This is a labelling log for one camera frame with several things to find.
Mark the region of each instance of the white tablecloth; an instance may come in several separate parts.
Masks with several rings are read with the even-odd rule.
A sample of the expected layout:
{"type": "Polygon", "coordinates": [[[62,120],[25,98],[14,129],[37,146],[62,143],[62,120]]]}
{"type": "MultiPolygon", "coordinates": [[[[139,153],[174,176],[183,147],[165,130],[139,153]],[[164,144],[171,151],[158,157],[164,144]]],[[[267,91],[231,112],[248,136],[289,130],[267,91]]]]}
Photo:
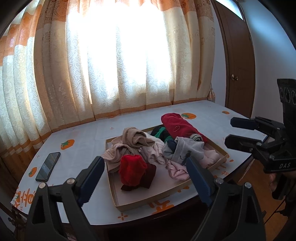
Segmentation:
{"type": "MultiPolygon", "coordinates": [[[[49,186],[62,184],[68,178],[76,177],[82,169],[89,166],[96,156],[104,153],[106,139],[122,135],[125,127],[134,126],[138,129],[146,129],[160,125],[162,124],[161,116],[172,112],[195,114],[197,116],[195,119],[187,121],[229,153],[230,157],[227,159],[227,162],[213,171],[213,175],[217,177],[224,178],[250,157],[248,153],[226,148],[224,144],[226,136],[234,134],[260,140],[264,140],[266,137],[266,135],[258,131],[232,127],[230,119],[234,116],[243,116],[209,101],[196,101],[154,108],[94,121],[55,132],[48,138],[22,177],[16,195],[11,201],[12,205],[17,206],[19,210],[28,214],[33,195],[39,184],[35,181],[36,174],[49,153],[61,152],[61,156],[47,184],[49,186]],[[61,150],[61,143],[69,139],[75,140],[74,145],[68,149],[61,150]],[[37,172],[33,177],[29,177],[28,173],[33,167],[37,167],[37,172]]],[[[122,213],[113,204],[105,169],[90,201],[84,204],[82,209],[92,225],[121,223],[161,212],[196,196],[196,194],[194,186],[190,185],[167,198],[122,213]]],[[[68,222],[61,203],[58,203],[58,208],[62,222],[68,222]]]]}

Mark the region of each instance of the screw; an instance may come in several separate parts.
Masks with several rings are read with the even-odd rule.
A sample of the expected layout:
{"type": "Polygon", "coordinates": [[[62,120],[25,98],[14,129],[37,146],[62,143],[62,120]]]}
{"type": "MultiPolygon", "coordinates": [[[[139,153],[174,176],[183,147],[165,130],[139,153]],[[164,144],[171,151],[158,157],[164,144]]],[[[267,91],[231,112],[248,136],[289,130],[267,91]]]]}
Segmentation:
{"type": "Polygon", "coordinates": [[[67,180],[67,183],[68,184],[73,184],[75,182],[75,179],[74,178],[69,178],[68,180],[67,180]]]}
{"type": "Polygon", "coordinates": [[[218,184],[222,184],[224,181],[223,181],[222,178],[218,177],[218,178],[215,179],[215,182],[218,183],[218,184]]]}
{"type": "Polygon", "coordinates": [[[244,184],[244,186],[245,186],[246,188],[251,188],[251,187],[252,187],[252,184],[251,184],[251,183],[248,183],[248,182],[246,182],[246,183],[244,184]]]}
{"type": "Polygon", "coordinates": [[[39,188],[45,188],[46,184],[45,183],[40,183],[39,188]]]}

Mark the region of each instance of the wooden door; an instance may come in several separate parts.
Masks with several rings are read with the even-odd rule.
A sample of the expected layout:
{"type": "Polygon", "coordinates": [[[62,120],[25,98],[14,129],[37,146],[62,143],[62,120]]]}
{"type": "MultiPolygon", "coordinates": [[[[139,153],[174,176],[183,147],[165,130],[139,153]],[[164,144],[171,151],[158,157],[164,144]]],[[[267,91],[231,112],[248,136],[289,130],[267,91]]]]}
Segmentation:
{"type": "Polygon", "coordinates": [[[226,58],[225,106],[250,118],[255,96],[255,58],[250,32],[244,20],[221,3],[212,2],[226,58]]]}

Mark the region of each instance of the black smartphone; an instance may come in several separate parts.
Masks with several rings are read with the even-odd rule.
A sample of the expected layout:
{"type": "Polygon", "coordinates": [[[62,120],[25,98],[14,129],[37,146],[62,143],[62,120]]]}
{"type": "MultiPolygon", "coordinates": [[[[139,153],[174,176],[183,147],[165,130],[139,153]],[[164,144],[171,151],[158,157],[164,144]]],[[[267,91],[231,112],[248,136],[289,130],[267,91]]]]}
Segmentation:
{"type": "Polygon", "coordinates": [[[37,182],[47,182],[50,174],[52,173],[52,170],[54,168],[54,165],[57,163],[61,153],[60,152],[54,152],[50,153],[47,158],[45,159],[45,162],[43,163],[41,169],[39,170],[36,181],[37,182]]]}

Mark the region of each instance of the hand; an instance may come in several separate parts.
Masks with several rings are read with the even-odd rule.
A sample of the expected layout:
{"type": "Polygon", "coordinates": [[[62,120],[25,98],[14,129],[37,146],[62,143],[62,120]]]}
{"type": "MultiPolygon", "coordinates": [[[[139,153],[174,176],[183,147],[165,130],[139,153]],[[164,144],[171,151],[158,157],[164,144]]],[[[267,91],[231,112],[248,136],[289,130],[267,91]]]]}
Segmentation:
{"type": "MultiPolygon", "coordinates": [[[[293,171],[293,172],[284,172],[283,174],[287,178],[296,179],[296,171],[293,171]]],[[[270,190],[272,192],[275,191],[275,189],[277,187],[276,174],[275,173],[272,173],[272,174],[269,175],[269,187],[270,187],[270,190]]]]}

